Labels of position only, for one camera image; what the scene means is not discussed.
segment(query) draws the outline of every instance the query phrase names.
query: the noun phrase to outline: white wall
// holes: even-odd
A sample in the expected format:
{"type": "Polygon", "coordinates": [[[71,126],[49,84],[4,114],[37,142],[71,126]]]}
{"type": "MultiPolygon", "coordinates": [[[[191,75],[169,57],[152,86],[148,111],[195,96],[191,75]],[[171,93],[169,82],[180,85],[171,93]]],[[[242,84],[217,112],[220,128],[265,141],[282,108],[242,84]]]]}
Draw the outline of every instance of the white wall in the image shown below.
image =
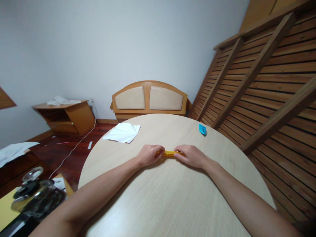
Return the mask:
{"type": "Polygon", "coordinates": [[[99,117],[113,119],[112,94],[136,81],[169,83],[193,102],[212,48],[238,32],[249,0],[3,2],[39,59],[32,66],[60,89],[46,92],[94,98],[99,117]]]}
{"type": "Polygon", "coordinates": [[[17,104],[0,110],[0,148],[24,142],[49,129],[31,108],[60,91],[53,74],[24,42],[0,3],[0,85],[17,104]]]}

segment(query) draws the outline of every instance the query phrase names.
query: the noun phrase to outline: bedside table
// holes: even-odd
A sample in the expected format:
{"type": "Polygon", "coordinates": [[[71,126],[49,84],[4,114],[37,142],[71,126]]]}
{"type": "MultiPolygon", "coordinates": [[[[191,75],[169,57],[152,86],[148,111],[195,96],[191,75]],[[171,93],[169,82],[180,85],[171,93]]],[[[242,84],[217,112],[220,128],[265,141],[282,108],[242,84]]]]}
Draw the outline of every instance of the bedside table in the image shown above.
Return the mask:
{"type": "Polygon", "coordinates": [[[88,100],[78,104],[32,106],[57,133],[83,135],[94,126],[94,116],[88,105],[88,100]]]}

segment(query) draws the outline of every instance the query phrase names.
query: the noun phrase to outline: yellow paper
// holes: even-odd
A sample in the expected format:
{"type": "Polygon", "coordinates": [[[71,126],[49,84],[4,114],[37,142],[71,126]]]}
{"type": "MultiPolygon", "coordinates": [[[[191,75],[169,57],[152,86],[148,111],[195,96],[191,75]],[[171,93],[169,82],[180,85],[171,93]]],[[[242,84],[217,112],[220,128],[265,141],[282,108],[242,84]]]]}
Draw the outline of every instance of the yellow paper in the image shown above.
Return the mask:
{"type": "Polygon", "coordinates": [[[0,199],[0,231],[3,230],[11,221],[13,221],[20,213],[11,209],[11,204],[14,201],[13,195],[15,189],[0,199]]]}
{"type": "Polygon", "coordinates": [[[177,151],[164,151],[164,153],[162,154],[162,156],[173,156],[173,154],[175,154],[175,153],[185,156],[185,154],[183,154],[183,153],[181,153],[181,152],[177,152],[177,151]]]}

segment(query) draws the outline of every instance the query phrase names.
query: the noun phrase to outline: blue paper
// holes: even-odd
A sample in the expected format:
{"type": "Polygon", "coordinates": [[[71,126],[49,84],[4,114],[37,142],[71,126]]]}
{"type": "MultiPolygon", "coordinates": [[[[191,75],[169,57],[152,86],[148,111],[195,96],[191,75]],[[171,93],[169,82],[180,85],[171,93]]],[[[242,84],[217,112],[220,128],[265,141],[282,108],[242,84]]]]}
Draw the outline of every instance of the blue paper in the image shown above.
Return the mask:
{"type": "Polygon", "coordinates": [[[198,125],[198,128],[200,129],[200,133],[202,133],[203,135],[206,135],[206,127],[204,127],[202,124],[198,125]]]}

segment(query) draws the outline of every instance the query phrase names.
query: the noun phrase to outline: dark red wooden floor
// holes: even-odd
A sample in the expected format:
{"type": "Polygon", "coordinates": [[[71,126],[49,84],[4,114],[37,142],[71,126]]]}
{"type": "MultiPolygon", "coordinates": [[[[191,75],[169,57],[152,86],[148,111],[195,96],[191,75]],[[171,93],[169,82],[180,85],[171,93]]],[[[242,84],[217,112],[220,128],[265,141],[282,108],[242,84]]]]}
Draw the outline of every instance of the dark red wooden floor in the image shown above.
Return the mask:
{"type": "MultiPolygon", "coordinates": [[[[88,157],[90,151],[97,143],[97,141],[115,124],[100,123],[97,124],[94,130],[77,146],[77,148],[71,153],[64,164],[58,171],[53,174],[55,177],[57,174],[62,173],[65,179],[68,181],[74,191],[78,189],[79,178],[83,165],[88,157]],[[91,149],[88,150],[88,145],[92,141],[91,149]]],[[[76,146],[76,144],[84,137],[72,136],[72,135],[56,135],[51,136],[40,142],[39,145],[31,148],[33,153],[38,156],[42,161],[47,163],[52,171],[58,168],[63,159],[65,159],[70,151],[76,146]]]]}

